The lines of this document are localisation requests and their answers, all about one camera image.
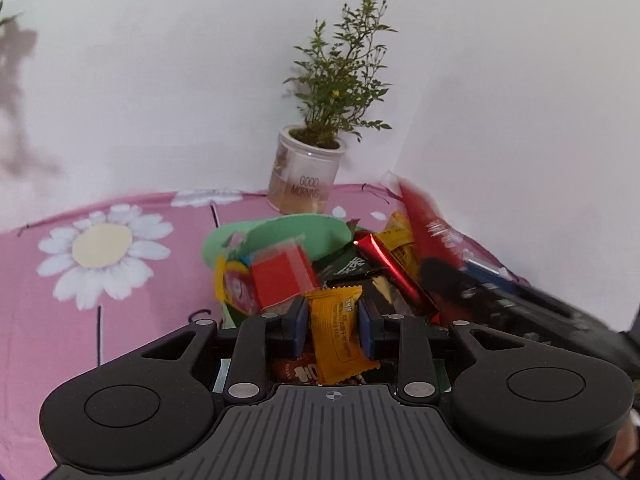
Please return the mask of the small plant in white pot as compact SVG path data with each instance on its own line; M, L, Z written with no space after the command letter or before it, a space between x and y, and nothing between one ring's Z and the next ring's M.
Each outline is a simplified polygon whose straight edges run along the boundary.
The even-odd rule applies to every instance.
M346 3L337 23L315 22L308 42L296 48L300 58L285 83L302 122L280 131L267 190L280 214L321 214L347 151L343 136L361 140L363 131L390 130L367 116L390 90L381 79L381 37L396 32L384 22L387 9L387 0Z

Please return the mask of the pink floral tablecloth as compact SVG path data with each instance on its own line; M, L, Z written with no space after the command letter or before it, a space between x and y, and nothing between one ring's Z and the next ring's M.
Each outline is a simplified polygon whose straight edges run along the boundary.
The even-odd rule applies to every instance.
M1 474L53 466L39 410L59 384L197 318L221 320L202 247L214 229L274 216L261 192L129 196L1 237Z

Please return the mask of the orange small snack packet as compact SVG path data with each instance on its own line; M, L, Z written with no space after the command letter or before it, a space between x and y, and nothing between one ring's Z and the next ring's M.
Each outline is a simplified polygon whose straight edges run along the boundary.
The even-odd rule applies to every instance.
M304 295L321 385L337 385L380 367L380 362L364 355L357 333L361 294L362 287L357 285L317 289Z

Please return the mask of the red square snack packet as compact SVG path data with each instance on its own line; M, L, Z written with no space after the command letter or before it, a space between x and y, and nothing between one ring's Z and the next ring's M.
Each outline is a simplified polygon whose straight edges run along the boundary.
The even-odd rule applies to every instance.
M302 243L295 238L251 254L250 276L262 310L280 306L292 298L319 288L317 275L307 253Z

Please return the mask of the red chocolate bar box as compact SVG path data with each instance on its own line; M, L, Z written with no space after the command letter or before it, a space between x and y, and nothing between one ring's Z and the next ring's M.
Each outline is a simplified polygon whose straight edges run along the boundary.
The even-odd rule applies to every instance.
M368 263L383 270L386 278L399 290L416 315L428 320L438 315L432 298L422 290L375 234L357 231L352 242Z

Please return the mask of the pink peach snack packet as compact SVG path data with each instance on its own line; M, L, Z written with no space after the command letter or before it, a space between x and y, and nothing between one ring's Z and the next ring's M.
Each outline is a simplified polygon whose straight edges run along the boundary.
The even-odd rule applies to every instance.
M219 256L214 271L214 292L218 301L242 315L259 311L250 268L241 260L227 260Z

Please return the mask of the black snack bar packet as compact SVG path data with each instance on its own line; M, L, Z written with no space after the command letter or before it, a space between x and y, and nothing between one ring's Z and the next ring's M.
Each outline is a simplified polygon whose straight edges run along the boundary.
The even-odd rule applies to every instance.
M358 283L384 273L382 266L377 266L363 258L358 248L352 243L315 261L312 268L322 287Z

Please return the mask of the green plastic bowl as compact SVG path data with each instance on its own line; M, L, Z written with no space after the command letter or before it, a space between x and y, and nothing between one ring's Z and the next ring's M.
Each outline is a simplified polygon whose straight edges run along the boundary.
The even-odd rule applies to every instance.
M344 220L325 214L291 214L262 220L232 222L206 237L202 258L213 272L220 257L246 261L254 252L295 240L310 261L336 252L352 240L354 229Z

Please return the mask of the yellow chip bag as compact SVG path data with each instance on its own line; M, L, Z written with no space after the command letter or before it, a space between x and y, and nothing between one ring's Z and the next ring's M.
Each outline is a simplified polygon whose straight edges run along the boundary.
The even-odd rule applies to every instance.
M395 210L386 222L386 226L376 237L396 258L406 273L418 282L420 280L420 261L416 256L416 244L410 223L402 210Z

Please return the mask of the red white snack bag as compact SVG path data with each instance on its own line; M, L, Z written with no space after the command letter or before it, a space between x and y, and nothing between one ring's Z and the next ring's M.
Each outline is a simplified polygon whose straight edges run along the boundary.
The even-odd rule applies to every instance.
M409 220L420 264L434 258L463 268L464 236L444 219L431 196L394 174L386 174L383 185L398 200L396 210L402 210Z

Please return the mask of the leafy plant in glass vase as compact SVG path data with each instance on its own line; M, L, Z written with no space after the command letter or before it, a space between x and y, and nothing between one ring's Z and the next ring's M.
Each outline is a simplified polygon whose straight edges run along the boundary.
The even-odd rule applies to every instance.
M6 5L4 4L4 0L0 0L0 28L15 23L22 15L23 12L6 13Z

